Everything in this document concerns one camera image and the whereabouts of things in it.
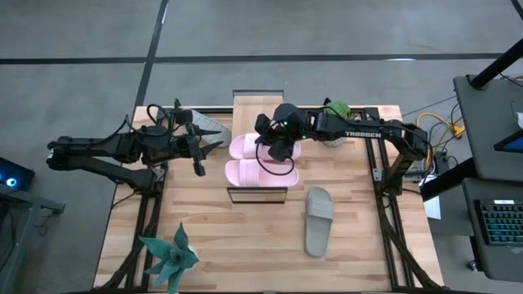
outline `gray floor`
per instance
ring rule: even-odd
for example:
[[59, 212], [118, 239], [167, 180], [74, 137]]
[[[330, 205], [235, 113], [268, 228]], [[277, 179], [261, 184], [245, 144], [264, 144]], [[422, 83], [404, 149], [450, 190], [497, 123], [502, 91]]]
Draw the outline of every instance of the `gray floor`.
[[[146, 56], [160, 0], [0, 0], [0, 58]], [[157, 56], [491, 53], [523, 37], [509, 0], [171, 0]], [[230, 105], [238, 89], [285, 90], [301, 105], [323, 98], [400, 105], [404, 114], [454, 95], [452, 78], [492, 60], [155, 65], [145, 103]], [[50, 171], [46, 144], [60, 135], [105, 136], [130, 114], [143, 65], [0, 65], [0, 156], [36, 171], [34, 192], [67, 203], [34, 234], [16, 293], [92, 285], [114, 184], [82, 171]], [[518, 62], [506, 74], [523, 73]], [[448, 117], [455, 99], [423, 111]], [[421, 111], [405, 116], [414, 122]], [[429, 128], [436, 121], [424, 118]], [[443, 128], [433, 135], [440, 138]], [[467, 137], [448, 144], [470, 157]], [[492, 293], [521, 284], [464, 265], [465, 238], [434, 235], [445, 285]]]

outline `desk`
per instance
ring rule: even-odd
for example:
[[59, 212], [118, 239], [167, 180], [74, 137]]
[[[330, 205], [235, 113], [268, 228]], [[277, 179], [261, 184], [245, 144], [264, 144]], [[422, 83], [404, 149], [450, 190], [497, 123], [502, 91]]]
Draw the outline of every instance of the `desk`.
[[[252, 103], [244, 107], [248, 107], [245, 111], [249, 115], [259, 114], [256, 109], [259, 108], [272, 117], [270, 110], [275, 106], [266, 105], [268, 98], [248, 99]], [[278, 104], [282, 100], [280, 97], [271, 103]], [[382, 118], [401, 119], [400, 108], [396, 105], [378, 108]], [[231, 114], [208, 116], [232, 130], [239, 127], [238, 123], [246, 125], [240, 119], [233, 126]], [[145, 107], [137, 108], [134, 127], [151, 123]], [[392, 162], [397, 151], [388, 143], [387, 150]], [[347, 139], [342, 148], [303, 141], [302, 156], [296, 161], [301, 179], [298, 185], [289, 189], [285, 204], [233, 205], [226, 192], [228, 183], [223, 171], [228, 160], [227, 149], [214, 150], [203, 162], [207, 171], [205, 177], [193, 173], [191, 160], [169, 162], [157, 238], [171, 242], [182, 221], [200, 259], [195, 270], [182, 277], [180, 291], [390, 290], [363, 139]], [[137, 163], [130, 167], [140, 168], [141, 165]], [[324, 258], [312, 258], [304, 252], [305, 198], [308, 189], [317, 185], [330, 192], [334, 201], [334, 222]], [[120, 185], [114, 201], [131, 192], [127, 186]], [[136, 196], [120, 203], [111, 212], [95, 287], [110, 278], [130, 251], [139, 205], [140, 196]], [[443, 284], [421, 197], [404, 193], [399, 197], [399, 206], [409, 250], [431, 278]], [[136, 281], [141, 278], [143, 260], [138, 261]], [[397, 253], [395, 260], [400, 281], [404, 281]], [[166, 285], [159, 290], [165, 291]]]
[[427, 182], [423, 197], [427, 199], [459, 185], [464, 178], [522, 182], [523, 154], [496, 151], [494, 144], [520, 130], [515, 112], [523, 112], [523, 89], [494, 79], [484, 90], [476, 90], [467, 77], [454, 78], [454, 89], [472, 157]]
[[523, 186], [494, 180], [465, 179], [462, 183], [463, 192], [467, 201], [468, 211], [471, 215], [472, 228], [475, 238], [474, 255], [480, 270], [491, 279], [511, 282], [523, 282], [521, 264], [523, 255], [518, 246], [490, 246], [485, 241], [481, 230], [478, 211], [475, 201], [495, 200], [499, 198], [513, 199], [518, 202], [523, 200]]
[[[2, 262], [6, 258], [5, 266], [0, 269], [0, 293], [10, 293], [15, 283], [18, 269], [24, 259], [25, 248], [29, 241], [29, 236], [34, 230], [34, 226], [38, 221], [41, 208], [46, 208], [52, 211], [53, 215], [59, 215], [64, 212], [65, 204], [56, 203], [49, 199], [32, 195], [29, 192], [13, 189], [4, 184], [0, 184], [0, 203], [7, 205], [9, 211], [4, 211], [0, 215], [0, 233], [2, 234], [0, 245], [5, 248], [4, 243], [7, 239], [6, 236], [11, 235], [11, 226], [14, 221], [12, 228], [15, 230], [15, 238], [9, 237], [10, 246], [15, 244], [11, 249], [8, 249], [9, 253], [6, 256], [2, 256]], [[2, 222], [4, 217], [7, 217], [8, 213], [16, 215], [14, 219], [9, 220], [9, 226], [7, 222]]]

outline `pink slide sandal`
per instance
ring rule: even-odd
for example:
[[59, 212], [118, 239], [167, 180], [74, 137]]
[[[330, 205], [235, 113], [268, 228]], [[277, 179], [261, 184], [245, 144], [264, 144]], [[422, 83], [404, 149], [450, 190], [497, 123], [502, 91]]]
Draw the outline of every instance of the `pink slide sandal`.
[[[257, 133], [248, 133], [235, 137], [230, 143], [229, 154], [234, 159], [256, 158], [256, 143], [254, 141], [259, 137]], [[261, 160], [273, 160], [269, 155], [269, 146], [260, 145], [258, 157]], [[300, 156], [302, 147], [299, 143], [294, 144], [293, 159]]]
[[[287, 172], [292, 164], [262, 163], [271, 172]], [[286, 176], [274, 176], [264, 171], [256, 159], [231, 160], [226, 164], [227, 180], [236, 187], [292, 187], [297, 184], [300, 174], [294, 168]]]

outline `artificial plant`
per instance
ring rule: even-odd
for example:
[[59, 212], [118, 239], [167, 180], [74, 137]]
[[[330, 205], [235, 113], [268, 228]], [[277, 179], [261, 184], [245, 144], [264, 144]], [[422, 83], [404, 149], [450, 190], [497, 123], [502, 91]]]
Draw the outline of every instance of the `artificial plant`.
[[168, 281], [169, 294], [177, 292], [184, 270], [192, 268], [199, 261], [198, 257], [189, 249], [189, 238], [183, 230], [183, 224], [180, 223], [180, 227], [174, 235], [173, 244], [155, 238], [140, 237], [140, 240], [152, 255], [161, 260], [145, 272], [158, 275], [154, 281], [154, 287]]
[[330, 102], [325, 106], [324, 110], [327, 114], [339, 114], [344, 119], [351, 117], [351, 108], [343, 101]]

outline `wooden table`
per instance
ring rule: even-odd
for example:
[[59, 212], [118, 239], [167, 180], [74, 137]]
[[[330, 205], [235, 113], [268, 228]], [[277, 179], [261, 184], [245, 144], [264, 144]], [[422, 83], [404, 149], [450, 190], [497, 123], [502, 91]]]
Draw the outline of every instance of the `wooden table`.
[[[253, 122], [259, 113], [272, 117], [274, 108], [282, 100], [276, 94], [236, 96], [234, 119], [231, 114], [209, 117], [237, 135], [253, 131]], [[382, 118], [401, 119], [396, 105], [375, 107], [379, 108]], [[145, 107], [137, 108], [133, 123], [135, 127], [152, 123]], [[377, 163], [381, 164], [377, 144], [375, 150]], [[388, 142], [387, 152], [392, 163], [397, 151]], [[228, 160], [227, 149], [213, 151], [203, 162], [207, 170], [205, 177], [193, 173], [189, 159], [169, 162], [157, 238], [171, 242], [179, 223], [183, 222], [190, 244], [197, 249], [200, 259], [195, 270], [183, 275], [180, 291], [390, 290], [363, 139], [347, 139], [344, 146], [337, 148], [312, 140], [302, 141], [302, 156], [296, 161], [301, 179], [289, 190], [285, 204], [233, 205], [226, 192], [224, 166]], [[136, 163], [130, 167], [142, 166]], [[313, 258], [304, 252], [305, 198], [314, 186], [325, 188], [334, 201], [329, 249], [323, 258]], [[128, 187], [119, 186], [114, 201], [131, 192]], [[111, 212], [94, 286], [107, 281], [130, 251], [139, 204], [140, 196], [136, 196]], [[431, 278], [443, 284], [421, 197], [404, 193], [399, 197], [399, 206], [409, 250]], [[404, 281], [397, 252], [395, 260], [399, 279]], [[143, 258], [138, 262], [137, 282], [142, 266]], [[151, 279], [150, 290], [158, 291], [152, 288], [154, 279]]]

